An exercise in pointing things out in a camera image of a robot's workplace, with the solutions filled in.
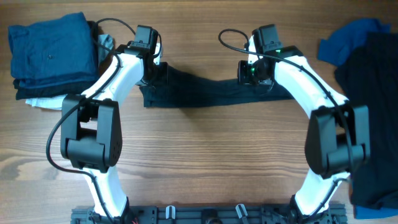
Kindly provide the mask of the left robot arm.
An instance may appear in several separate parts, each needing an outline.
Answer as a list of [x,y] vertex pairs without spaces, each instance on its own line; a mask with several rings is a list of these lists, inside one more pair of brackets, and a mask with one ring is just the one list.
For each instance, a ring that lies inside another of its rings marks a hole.
[[132,214],[116,164],[123,147],[119,109],[129,92],[158,74],[162,44],[120,45],[99,80],[62,103],[61,147],[71,172],[84,175],[95,205],[91,221],[127,223]]

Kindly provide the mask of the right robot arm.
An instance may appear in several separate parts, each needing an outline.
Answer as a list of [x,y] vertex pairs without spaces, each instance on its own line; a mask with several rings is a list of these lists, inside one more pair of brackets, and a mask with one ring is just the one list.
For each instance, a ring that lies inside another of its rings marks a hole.
[[314,220],[329,209],[339,185],[351,181],[370,158],[368,107],[332,89],[296,47],[273,40],[267,45],[260,38],[247,39],[242,52],[248,60],[240,62],[238,77],[245,84],[281,86],[308,116],[304,150],[309,170],[292,205],[303,219]]

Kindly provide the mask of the dark green t-shirt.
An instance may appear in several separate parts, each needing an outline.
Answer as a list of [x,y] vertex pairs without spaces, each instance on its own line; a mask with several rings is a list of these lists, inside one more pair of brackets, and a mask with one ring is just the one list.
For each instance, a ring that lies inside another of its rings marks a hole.
[[159,65],[157,78],[139,89],[146,108],[201,108],[293,98],[276,83],[254,86],[240,85],[235,79],[210,80],[177,70],[165,62]]

